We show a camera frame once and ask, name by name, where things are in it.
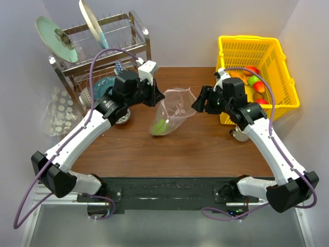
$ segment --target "metal dish rack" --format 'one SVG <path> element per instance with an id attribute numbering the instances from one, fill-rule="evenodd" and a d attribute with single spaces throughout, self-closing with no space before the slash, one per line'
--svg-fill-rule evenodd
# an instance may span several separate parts
<path id="1" fill-rule="evenodd" d="M 110 48 L 121 48 L 133 54 L 146 52 L 146 59 L 151 59 L 149 31 L 135 11 L 97 19 Z M 71 28 L 63 31 L 74 43 L 78 52 L 78 61 L 69 63 L 55 54 L 51 54 L 49 62 L 81 114 L 85 115 L 86 109 L 79 100 L 79 94 L 89 85 L 90 64 L 102 48 L 93 37 L 87 24 L 72 25 Z M 93 83 L 95 84 L 103 77 L 115 75 L 114 68 L 118 60 L 121 60 L 126 69 L 136 69 L 135 61 L 129 55 L 119 51 L 109 51 L 98 58 L 94 68 Z"/>

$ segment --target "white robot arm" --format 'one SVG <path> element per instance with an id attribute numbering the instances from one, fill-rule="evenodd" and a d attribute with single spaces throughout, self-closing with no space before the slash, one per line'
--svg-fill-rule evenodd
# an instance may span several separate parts
<path id="1" fill-rule="evenodd" d="M 57 145 L 45 154 L 36 152 L 31 160 L 34 172 L 38 174 L 43 166 L 55 155 L 49 168 L 40 177 L 40 181 L 58 198 L 70 192 L 106 196 L 106 184 L 94 175 L 85 175 L 71 171 L 72 165 L 81 153 L 103 132 L 127 113 L 128 107 L 143 103 L 154 107 L 164 98 L 153 78 L 158 66 L 153 61 L 139 59 L 138 74 L 125 70 L 116 77 L 112 93 L 106 92 L 95 103 L 83 120 Z"/>
<path id="2" fill-rule="evenodd" d="M 234 131 L 240 132 L 254 142 L 275 177 L 274 181 L 269 181 L 244 175 L 231 181 L 230 186 L 223 187 L 221 195 L 261 198 L 267 200 L 280 213 L 307 200 L 312 192 L 304 178 L 315 188 L 319 182 L 316 173 L 307 172 L 290 154 L 275 131 L 269 131 L 266 113 L 258 103 L 248 103 L 241 79 L 231 78 L 222 68 L 215 76 L 216 85 L 203 86 L 192 108 L 198 112 L 206 111 L 208 114 L 227 113 L 231 121 L 237 124 Z"/>

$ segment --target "plastic bag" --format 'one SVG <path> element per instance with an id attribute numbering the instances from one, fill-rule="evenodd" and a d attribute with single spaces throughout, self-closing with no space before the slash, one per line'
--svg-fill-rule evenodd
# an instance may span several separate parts
<path id="1" fill-rule="evenodd" d="M 169 89 L 164 95 L 150 127 L 151 135 L 168 135 L 196 113 L 191 108 L 196 101 L 191 89 Z"/>
<path id="2" fill-rule="evenodd" d="M 82 120 L 81 113 L 66 89 L 54 87 L 49 101 L 41 123 L 42 131 L 48 136 L 68 134 Z"/>

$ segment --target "yellow basket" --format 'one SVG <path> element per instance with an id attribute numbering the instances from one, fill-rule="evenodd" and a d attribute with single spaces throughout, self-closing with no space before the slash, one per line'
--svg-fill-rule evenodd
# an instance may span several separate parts
<path id="1" fill-rule="evenodd" d="M 260 70 L 260 76 L 270 85 L 276 100 L 274 120 L 297 109 L 300 105 L 295 81 L 290 77 L 280 42 L 275 38 L 258 36 L 220 36 L 216 71 L 220 68 L 245 67 L 252 65 Z M 253 89 L 246 86 L 248 101 L 252 100 Z M 272 100 L 268 90 L 263 94 L 269 104 L 262 108 L 270 117 Z M 221 114 L 221 123 L 233 125 L 227 114 Z"/>

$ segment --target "wooden tabletop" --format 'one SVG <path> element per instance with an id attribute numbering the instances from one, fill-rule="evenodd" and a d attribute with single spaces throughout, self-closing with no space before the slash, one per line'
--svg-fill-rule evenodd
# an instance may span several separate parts
<path id="1" fill-rule="evenodd" d="M 214 85 L 211 67 L 162 67 L 156 74 L 161 92 L 191 88 L 198 97 L 203 85 Z M 72 170 L 101 177 L 237 177 L 272 176 L 258 149 L 229 135 L 233 126 L 219 116 L 196 113 L 167 136 L 153 137 L 149 128 L 158 107 L 136 105 L 125 125 L 114 125 L 98 137 Z"/>

